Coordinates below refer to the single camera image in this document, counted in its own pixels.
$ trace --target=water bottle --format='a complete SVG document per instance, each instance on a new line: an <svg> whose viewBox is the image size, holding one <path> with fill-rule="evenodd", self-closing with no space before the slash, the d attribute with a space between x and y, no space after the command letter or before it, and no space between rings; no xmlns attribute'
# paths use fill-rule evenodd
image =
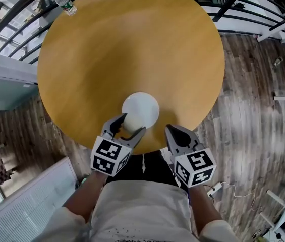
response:
<svg viewBox="0 0 285 242"><path fill-rule="evenodd" d="M68 15L73 15L76 13L77 8L71 0L55 0L55 1Z"/></svg>

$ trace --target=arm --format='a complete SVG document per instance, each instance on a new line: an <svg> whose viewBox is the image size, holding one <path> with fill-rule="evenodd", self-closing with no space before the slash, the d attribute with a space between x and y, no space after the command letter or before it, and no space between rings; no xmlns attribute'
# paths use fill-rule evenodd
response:
<svg viewBox="0 0 285 242"><path fill-rule="evenodd" d="M97 202L107 175L94 172L64 203L70 212L83 216L88 221Z"/></svg>
<svg viewBox="0 0 285 242"><path fill-rule="evenodd" d="M198 234L201 233L206 224L215 220L222 220L203 186L189 188L189 195Z"/></svg>

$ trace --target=person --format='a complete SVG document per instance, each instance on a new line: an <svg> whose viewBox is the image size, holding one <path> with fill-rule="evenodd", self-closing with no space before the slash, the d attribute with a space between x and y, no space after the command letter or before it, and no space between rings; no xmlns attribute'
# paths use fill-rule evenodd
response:
<svg viewBox="0 0 285 242"><path fill-rule="evenodd" d="M191 231L189 201L198 238ZM94 172L55 211L34 241L237 242L238 239L222 220L204 187L179 187L161 152L156 151L131 156L115 177Z"/></svg>

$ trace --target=black railing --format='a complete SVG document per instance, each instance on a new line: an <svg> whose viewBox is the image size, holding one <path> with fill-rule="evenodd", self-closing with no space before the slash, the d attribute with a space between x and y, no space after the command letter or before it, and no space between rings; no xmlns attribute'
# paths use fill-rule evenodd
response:
<svg viewBox="0 0 285 242"><path fill-rule="evenodd" d="M12 19L14 19L24 8L26 8L33 1L35 1L35 0L19 0L9 10L9 12L0 20L0 32L6 26L11 27L9 24L10 21ZM197 1L201 6L219 8L217 13L208 13L210 16L213 17L214 22L218 22L222 17L223 18L230 18L230 19L237 19L237 20L252 22L252 23L256 23L256 24L260 24L260 25L269 27L269 30L273 30L273 29L277 28L278 26L285 23L285 0L278 0L277 2L274 0L267 0L268 2L277 6L280 9L281 13L276 12L270 8L267 8L263 5L257 4L253 1L250 1L250 0L212 0L211 2L204 2L204 0L202 0L202 1L201 0L195 0L195 1ZM276 19L273 19L273 18L268 17L266 15L259 14L257 12L253 12L253 11L244 9L243 7L237 6L237 4L236 4L237 2L243 2L243 3L247 3L249 5L252 5L252 6L256 6L256 7L261 8L261 9L263 9L263 10L265 10L271 14L278 16L280 19L276 20ZM4 41L3 45L0 48L0 53L3 51L3 49L7 45L13 43L14 39L23 30L25 30L25 28L27 28L30 24L32 24L34 21L36 21L40 17L47 15L51 10L53 10L56 7L57 7L57 4L55 2L50 4L44 10L42 10L42 12L38 13L33 18L31 18L28 22L26 22L22 27L20 27L19 29L15 29L15 33L10 38L8 38L7 40ZM234 10L234 11L239 11L239 12L243 12L246 14L250 14L250 15L253 15L255 17L262 18L264 20L268 20L269 23L267 23L264 20L260 21L257 18L255 18L255 19L248 18L248 17L246 17L246 14L244 15L244 17L243 16L241 17L241 16L230 15L230 14L228 14L228 10ZM52 25L52 23L49 23L45 27L38 29L37 32L35 32L33 35L31 35L29 38L27 38L22 44L17 45L16 48L8 55L8 57L12 57L13 55L15 55L20 49L24 48L31 40L33 40L34 38L38 37L39 35L41 35L46 30L48 30L51 27L51 25ZM219 30L219 31L235 33L235 31L231 31L231 30ZM37 45L35 48L26 52L24 54L24 56L22 56L19 60L23 61L24 59L26 59L27 57L29 57L30 55L32 55L33 53L38 51L40 48L41 48L41 44ZM38 61L38 58L31 60L29 63L33 64L36 61Z"/></svg>

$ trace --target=wooden tabletop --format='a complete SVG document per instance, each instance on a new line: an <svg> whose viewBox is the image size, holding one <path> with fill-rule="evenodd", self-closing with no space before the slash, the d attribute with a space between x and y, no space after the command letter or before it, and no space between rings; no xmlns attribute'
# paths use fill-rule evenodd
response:
<svg viewBox="0 0 285 242"><path fill-rule="evenodd" d="M147 92L157 123L135 150L166 147L164 127L194 129L213 107L224 76L224 52L208 14L193 0L76 0L59 15L40 51L38 84L57 126L92 148L124 100Z"/></svg>

